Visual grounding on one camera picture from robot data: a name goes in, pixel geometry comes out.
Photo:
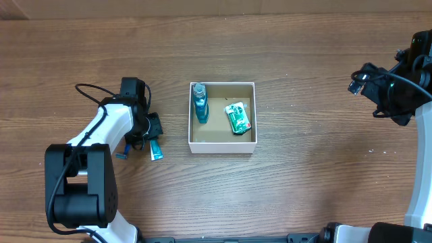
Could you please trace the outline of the teal toothpaste tube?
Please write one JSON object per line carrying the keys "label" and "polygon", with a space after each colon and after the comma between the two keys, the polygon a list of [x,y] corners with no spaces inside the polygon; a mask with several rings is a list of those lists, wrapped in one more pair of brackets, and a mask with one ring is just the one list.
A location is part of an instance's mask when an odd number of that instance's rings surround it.
{"label": "teal toothpaste tube", "polygon": [[164,158],[161,147],[157,140],[150,141],[151,161],[156,161]]}

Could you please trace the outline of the teal mouthwash bottle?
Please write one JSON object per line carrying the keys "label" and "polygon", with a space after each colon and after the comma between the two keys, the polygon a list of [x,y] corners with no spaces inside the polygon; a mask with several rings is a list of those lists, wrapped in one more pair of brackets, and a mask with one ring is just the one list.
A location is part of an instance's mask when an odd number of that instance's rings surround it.
{"label": "teal mouthwash bottle", "polygon": [[209,118],[209,104],[206,86],[203,83],[196,83],[193,86],[193,100],[195,113],[200,124],[206,124]]}

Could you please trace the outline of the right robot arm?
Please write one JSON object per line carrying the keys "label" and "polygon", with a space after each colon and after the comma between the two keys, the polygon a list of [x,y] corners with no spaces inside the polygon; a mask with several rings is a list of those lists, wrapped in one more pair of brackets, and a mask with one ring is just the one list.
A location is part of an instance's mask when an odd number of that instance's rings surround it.
{"label": "right robot arm", "polygon": [[403,223],[356,227],[332,222],[310,242],[431,243],[431,31],[414,33],[410,46],[399,50],[395,60],[390,69],[365,63],[352,73],[348,91],[372,101],[375,118],[399,126],[415,124],[414,182]]}

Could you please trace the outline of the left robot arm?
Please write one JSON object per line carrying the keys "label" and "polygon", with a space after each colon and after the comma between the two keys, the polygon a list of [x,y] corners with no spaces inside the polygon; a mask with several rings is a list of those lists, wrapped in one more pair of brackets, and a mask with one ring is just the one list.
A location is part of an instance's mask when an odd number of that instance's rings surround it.
{"label": "left robot arm", "polygon": [[97,115],[65,144],[45,151],[45,211],[59,235],[87,234],[96,242],[144,242],[138,227],[118,210],[112,158],[150,145],[151,159],[162,159],[157,142],[163,128],[151,113],[151,90],[138,78],[122,78],[120,92],[96,102]]}

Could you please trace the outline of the open white cardboard box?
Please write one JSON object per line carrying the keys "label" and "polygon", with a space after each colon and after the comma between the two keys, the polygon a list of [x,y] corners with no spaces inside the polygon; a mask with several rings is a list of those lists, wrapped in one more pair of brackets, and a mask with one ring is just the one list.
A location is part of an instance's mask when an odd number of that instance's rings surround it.
{"label": "open white cardboard box", "polygon": [[[194,110],[193,86],[189,88],[188,144],[192,153],[252,154],[258,142],[255,83],[206,82],[209,118],[201,124]],[[232,132],[225,107],[242,102],[251,129],[242,135]]]}

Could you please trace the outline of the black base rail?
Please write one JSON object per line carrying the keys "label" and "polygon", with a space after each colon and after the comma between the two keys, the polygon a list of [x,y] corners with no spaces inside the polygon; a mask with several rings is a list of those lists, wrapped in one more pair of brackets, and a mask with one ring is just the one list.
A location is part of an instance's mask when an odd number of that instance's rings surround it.
{"label": "black base rail", "polygon": [[254,237],[231,237],[231,238],[185,238],[175,239],[173,237],[143,238],[140,243],[316,243],[319,235],[317,233],[295,233],[287,236],[254,236]]}

